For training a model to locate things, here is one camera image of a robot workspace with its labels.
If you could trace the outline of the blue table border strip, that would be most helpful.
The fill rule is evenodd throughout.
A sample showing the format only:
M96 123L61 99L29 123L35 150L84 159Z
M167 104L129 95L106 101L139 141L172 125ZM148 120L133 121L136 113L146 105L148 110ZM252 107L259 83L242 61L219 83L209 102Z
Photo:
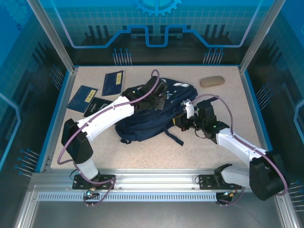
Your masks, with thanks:
M58 98L57 98L57 102L56 102L56 105L55 105L55 108L54 108L54 111L53 111L53 114L52 114L52 118L51 118L48 130L47 130L47 134L46 134L43 146L42 146L42 150L40 152L40 156L39 156L36 168L35 168L35 173L42 172L42 170L44 169L43 168L43 161L44 161L44 158L46 157L48 143L50 141L50 137L51 137L54 125L55 125L55 120L57 118L59 107L60 107L62 98L64 96L64 92L65 92L65 89L66 89L66 86L67 86L67 83L68 83L69 79L70 79L70 72L67 71L66 74L65 74L64 81L63 81L62 87L60 89Z
M268 151L272 151L273 146L271 144L266 125L258 105L256 94L247 70L241 74L241 79L260 145L262 148Z

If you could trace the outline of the blue book two-character yellow label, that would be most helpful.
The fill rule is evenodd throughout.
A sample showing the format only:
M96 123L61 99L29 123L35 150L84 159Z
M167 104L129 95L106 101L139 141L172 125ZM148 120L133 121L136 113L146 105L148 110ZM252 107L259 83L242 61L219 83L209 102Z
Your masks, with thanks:
M107 73L104 76L102 96L120 94L123 90L124 71Z

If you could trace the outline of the blue book four-character yellow label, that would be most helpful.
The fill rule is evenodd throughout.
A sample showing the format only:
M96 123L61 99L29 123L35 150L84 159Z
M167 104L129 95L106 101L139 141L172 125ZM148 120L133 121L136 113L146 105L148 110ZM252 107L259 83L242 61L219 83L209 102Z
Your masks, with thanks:
M97 91L96 88L81 85L67 105L67 109L84 113Z

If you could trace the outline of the navy blue backpack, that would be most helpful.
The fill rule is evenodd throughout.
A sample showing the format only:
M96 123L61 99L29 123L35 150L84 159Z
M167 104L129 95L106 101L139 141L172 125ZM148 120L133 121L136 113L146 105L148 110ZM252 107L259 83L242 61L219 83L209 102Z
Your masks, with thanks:
M160 80L167 84L163 109L154 108L140 111L116 123L115 130L121 137L122 143L142 142L160 133L165 133L177 144L183 146L184 142L169 133L168 129L174 126L173 119L183 113L181 103L187 99L194 100L198 95L197 89L191 84L169 78L161 78Z

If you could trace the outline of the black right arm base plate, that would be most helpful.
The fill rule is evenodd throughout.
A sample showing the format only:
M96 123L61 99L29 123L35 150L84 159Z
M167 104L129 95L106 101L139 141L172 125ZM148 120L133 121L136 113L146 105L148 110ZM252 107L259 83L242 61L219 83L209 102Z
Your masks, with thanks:
M242 189L242 187L239 185L224 182L221 177L216 177L215 174L198 175L197 177L195 177L194 182L199 185L200 190L240 190L240 189Z

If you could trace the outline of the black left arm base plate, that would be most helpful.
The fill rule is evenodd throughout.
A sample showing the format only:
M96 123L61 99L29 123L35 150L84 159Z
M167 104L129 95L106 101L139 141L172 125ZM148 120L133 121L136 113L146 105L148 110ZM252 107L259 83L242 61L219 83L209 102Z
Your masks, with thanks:
M95 182L104 182L115 178L115 175L98 175L93 181ZM108 190L112 185L111 182L104 184L92 184L87 182L80 174L74 176L72 189L73 190L89 190L95 188L96 190Z

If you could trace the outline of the tan pencil case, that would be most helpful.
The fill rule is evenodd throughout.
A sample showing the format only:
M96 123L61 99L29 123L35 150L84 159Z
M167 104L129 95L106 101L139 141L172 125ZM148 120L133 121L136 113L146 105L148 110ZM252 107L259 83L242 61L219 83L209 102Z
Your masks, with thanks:
M202 78L199 82L200 86L203 88L218 86L225 83L225 79L222 76L209 76Z

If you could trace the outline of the blue printed side panel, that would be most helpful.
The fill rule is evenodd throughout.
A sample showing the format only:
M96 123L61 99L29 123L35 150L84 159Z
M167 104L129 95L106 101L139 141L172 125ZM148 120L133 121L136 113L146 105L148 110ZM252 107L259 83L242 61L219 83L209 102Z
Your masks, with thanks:
M285 0L247 72L291 202L304 210L304 0Z
M27 0L0 0L0 189L35 171L66 71Z

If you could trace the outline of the black book orange title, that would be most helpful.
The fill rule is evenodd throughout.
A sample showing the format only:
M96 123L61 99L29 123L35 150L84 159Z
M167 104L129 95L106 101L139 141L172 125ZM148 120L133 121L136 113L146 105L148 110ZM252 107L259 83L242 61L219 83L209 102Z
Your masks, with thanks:
M89 116L95 114L96 112L105 108L106 106L108 106L111 103L112 103L112 101L94 97L92 99L89 107L87 108L86 112L84 113L84 117L89 117Z

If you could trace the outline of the aluminium frame post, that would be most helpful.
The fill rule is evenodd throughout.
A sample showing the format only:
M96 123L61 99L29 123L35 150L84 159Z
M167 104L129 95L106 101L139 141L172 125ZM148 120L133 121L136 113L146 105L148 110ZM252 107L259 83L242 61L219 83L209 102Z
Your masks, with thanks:
M40 25L42 26L51 44L55 48L55 51L57 52L64 66L66 67L69 73L74 74L75 66L71 58L69 57L58 33L56 32L51 20L49 19L40 1L39 0L26 0L26 1L29 4L30 8L32 9L33 13L35 14Z
M273 4L269 8L261 26L259 27L252 43L250 44L240 66L239 72L240 74L244 74L246 69L248 68L250 62L252 61L253 57L255 56L256 52L258 51L259 47L261 46L264 38L270 31L271 26L273 25L277 15L279 14L281 8L283 7L286 0L274 0Z

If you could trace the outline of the blue printed enclosure panel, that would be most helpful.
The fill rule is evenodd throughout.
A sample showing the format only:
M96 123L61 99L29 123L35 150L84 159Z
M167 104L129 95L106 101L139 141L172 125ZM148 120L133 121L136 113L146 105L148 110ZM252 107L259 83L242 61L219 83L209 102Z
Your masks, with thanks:
M238 65L274 0L41 0L75 65Z

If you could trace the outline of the aluminium mounting rail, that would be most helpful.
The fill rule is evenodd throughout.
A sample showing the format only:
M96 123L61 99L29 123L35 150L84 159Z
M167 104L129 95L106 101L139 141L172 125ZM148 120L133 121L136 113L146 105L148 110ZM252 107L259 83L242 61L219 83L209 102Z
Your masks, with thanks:
M213 174L213 169L100 169L101 174L117 178L115 192L198 192L195 177ZM71 170L50 170L34 173L28 190L72 191Z

